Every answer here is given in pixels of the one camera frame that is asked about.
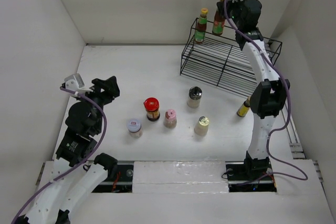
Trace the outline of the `red green sauce bottle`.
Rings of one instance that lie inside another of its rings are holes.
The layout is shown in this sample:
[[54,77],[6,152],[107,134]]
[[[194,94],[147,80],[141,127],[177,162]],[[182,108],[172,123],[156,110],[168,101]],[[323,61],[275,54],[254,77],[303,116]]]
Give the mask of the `red green sauce bottle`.
[[221,36],[224,30],[225,21],[216,21],[216,13],[214,16],[212,33],[216,36]]

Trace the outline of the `green label sauce bottle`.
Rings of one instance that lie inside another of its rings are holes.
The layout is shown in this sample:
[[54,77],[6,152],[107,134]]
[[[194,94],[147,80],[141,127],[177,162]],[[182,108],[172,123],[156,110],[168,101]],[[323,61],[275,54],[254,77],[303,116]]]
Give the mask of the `green label sauce bottle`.
[[197,21],[197,25],[195,28],[195,35],[194,35],[194,41],[197,44],[201,44],[204,41],[205,33],[207,30],[207,14],[208,14],[208,9],[202,8],[200,16]]

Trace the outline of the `red lid dark jar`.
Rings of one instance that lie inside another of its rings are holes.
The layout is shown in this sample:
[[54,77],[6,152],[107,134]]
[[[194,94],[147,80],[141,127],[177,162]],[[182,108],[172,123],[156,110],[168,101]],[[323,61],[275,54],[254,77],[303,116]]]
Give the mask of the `red lid dark jar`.
[[144,108],[146,110],[146,117],[149,121],[155,122],[160,118],[160,104],[158,99],[154,97],[147,98],[144,101]]

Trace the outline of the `black cap spice shaker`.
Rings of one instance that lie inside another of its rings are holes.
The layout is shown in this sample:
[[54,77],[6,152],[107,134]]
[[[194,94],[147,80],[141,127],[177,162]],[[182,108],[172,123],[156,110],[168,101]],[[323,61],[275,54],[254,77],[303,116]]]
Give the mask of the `black cap spice shaker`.
[[189,89],[187,105],[190,108],[198,108],[202,98],[202,89],[200,87],[194,86]]

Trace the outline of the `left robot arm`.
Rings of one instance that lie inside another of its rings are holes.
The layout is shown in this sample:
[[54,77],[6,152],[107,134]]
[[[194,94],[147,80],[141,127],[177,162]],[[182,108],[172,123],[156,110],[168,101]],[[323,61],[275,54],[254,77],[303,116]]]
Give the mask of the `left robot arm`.
[[66,118],[67,129],[52,162],[49,181],[37,190],[15,215],[12,223],[71,223],[75,211],[104,180],[117,175],[118,161],[98,154],[91,165],[88,159],[98,149],[107,131],[103,107],[120,95],[115,76],[93,79],[86,88],[80,74],[64,79],[60,89],[75,98]]

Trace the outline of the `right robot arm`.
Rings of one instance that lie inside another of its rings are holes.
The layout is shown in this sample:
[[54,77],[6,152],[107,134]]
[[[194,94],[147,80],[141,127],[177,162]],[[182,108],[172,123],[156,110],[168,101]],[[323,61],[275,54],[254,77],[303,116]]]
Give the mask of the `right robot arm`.
[[288,80],[282,81],[265,49],[257,27],[262,4],[259,0],[224,0],[217,4],[219,14],[236,31],[235,39],[249,60],[257,81],[250,97],[254,126],[244,163],[233,167],[233,174],[243,180],[262,179],[269,168],[269,134],[287,99]]

